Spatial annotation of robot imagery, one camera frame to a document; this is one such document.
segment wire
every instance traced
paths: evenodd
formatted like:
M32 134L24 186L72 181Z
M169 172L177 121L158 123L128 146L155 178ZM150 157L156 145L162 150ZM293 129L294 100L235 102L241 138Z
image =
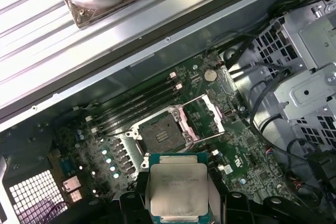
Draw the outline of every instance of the wire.
M265 30L269 25L272 19L281 17L286 12L302 8L311 4L314 4L316 2L319 2L322 0L280 0L276 3L274 3L271 7L268 8L268 17L263 19L261 22L257 24L257 28L252 29L249 31L249 34L257 34L257 36L253 37L241 37L242 44L239 46L237 51L233 54L233 56L228 59L225 63L225 66L227 69L230 69L235 63L238 62L238 60L241 58L241 56L244 54L244 52L247 50L247 48L252 44L253 40L257 38L263 30ZM227 48L226 45L221 46L222 49L220 51L223 51L223 47Z
M266 127L271 123L273 122L274 120L276 119L282 119L282 116L280 114L277 114L275 116L272 116L271 118L269 118L264 124L263 126L261 127L260 129L260 132L264 132L264 130L266 129Z
M251 100L251 95L252 95L252 92L253 92L253 89L255 89L257 86L259 86L260 84L264 83L265 85L267 85L267 81L265 80L261 80L261 81L258 81L256 84L254 84L250 90L248 91L248 94L247 94L247 101L250 102Z
M284 80L285 78L287 77L287 74L285 71L282 71L282 72L279 72L279 74L273 79L271 80L270 84L267 85L264 90L261 92L261 94L259 95L259 97L257 98L256 102L255 102L255 105L253 106L253 109L252 109L252 112L251 112L251 116L250 116L250 121L249 121L249 124L250 124L250 127L251 127L251 131L252 133L254 133L255 135L257 135L260 140L262 140L265 144L267 144L268 146L270 146L273 150L277 150L278 152L282 153L282 154L285 154L286 156L290 156L290 157L294 157L296 159L299 159L303 162L306 162L306 160L302 157L299 157L297 155L294 155L294 154L291 154L283 149L281 149L280 147L278 147L277 145L275 145L274 143L270 142L267 138L265 138L262 134L262 132L260 132L258 129L257 129L257 126L254 122L254 118L256 116L256 113L261 105L261 103L263 102L265 96L272 90L276 87L276 85Z
M68 207L70 206L69 202L66 202L66 201L60 201L60 202L56 203L56 204L50 209L50 211L45 215L43 224L47 224L47 223L48 223L49 215L52 213L52 211L54 211L54 210L55 210L57 207L59 207L59 205L61 205L61 204L66 204Z
M308 141L308 140L306 140L306 139L303 139L303 138L296 138L296 139L294 139L294 140L292 140L292 141L290 141L289 143L288 143L288 145L287 145L287 152L289 152L289 153L291 153L291 150L292 150L292 148L293 148L293 145L294 145L294 143L296 143L296 142L305 142L305 143L307 143L307 144L310 144L312 147L313 147L313 149L315 150L315 151L318 151L318 147L315 145L315 144L313 144L313 143L311 143L310 141ZM290 157L288 157L288 168L290 168L291 167L291 163L292 163L292 159L290 158Z
M267 68L274 69L274 70L285 70L286 69L286 67L278 66L278 65L274 65L274 64L269 64L269 63L264 63L264 62L254 62L254 63L248 64L248 65L245 65L245 66L243 66L239 69L230 71L229 74L240 73L240 72L243 72L247 69L256 68L256 67L260 67L260 66L267 67Z
M230 69L244 54L247 48L252 44L252 42L259 36L259 34L269 26L271 19L269 17L263 19L257 24L257 28L254 28L249 33L256 34L255 37L247 37L245 41L238 47L237 51L232 55L230 59L225 62L227 69Z

